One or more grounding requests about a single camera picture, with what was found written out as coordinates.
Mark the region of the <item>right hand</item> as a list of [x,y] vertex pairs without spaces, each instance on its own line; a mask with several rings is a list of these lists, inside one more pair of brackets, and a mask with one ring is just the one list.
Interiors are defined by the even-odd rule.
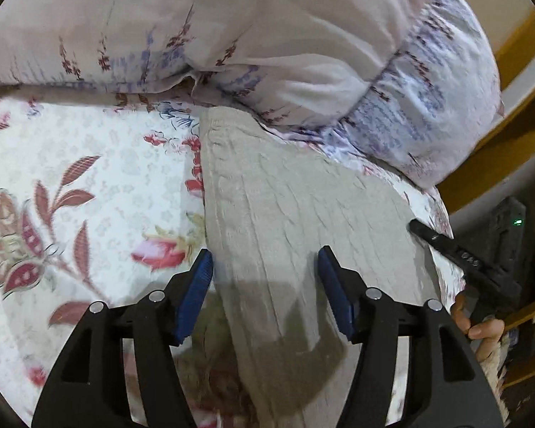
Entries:
[[504,321],[488,319],[473,326],[465,314],[466,300],[466,293],[459,293],[454,304],[451,305],[450,314],[459,330],[471,340],[479,342],[475,355],[477,360],[481,362],[487,360],[491,353],[497,349],[504,334]]

